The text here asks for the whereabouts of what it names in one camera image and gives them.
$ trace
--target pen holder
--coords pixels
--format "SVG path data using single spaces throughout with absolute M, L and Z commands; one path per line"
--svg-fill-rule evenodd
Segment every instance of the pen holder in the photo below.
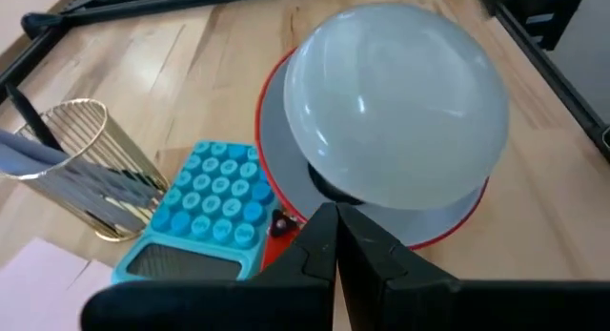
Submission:
M 40 156 L 47 165 L 33 174 L 0 176 L 20 180 L 55 201 L 104 240 L 141 234 L 169 182 L 110 117 L 106 106 L 92 99 L 75 99 L 41 117 L 65 153 L 40 146 L 26 125 L 16 134 L 38 143 L 26 142 L 44 150 Z M 36 163 L 45 162 L 41 157 Z

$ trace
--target wooden desk surface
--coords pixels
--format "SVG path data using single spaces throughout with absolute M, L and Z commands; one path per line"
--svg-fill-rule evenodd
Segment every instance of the wooden desk surface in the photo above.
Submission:
M 476 0 L 247 0 L 72 30 L 21 88 L 39 110 L 74 97 L 105 102 L 166 173 L 196 140 L 254 142 L 254 105 L 270 69 L 329 15 L 404 1 L 470 32 L 511 95 L 510 137 L 477 212 L 419 251 L 460 278 L 610 279 L 610 166 L 537 70 Z M 0 126 L 22 120 L 10 104 Z M 109 244 L 23 185 L 0 183 L 0 264 L 39 236 L 114 265 Z

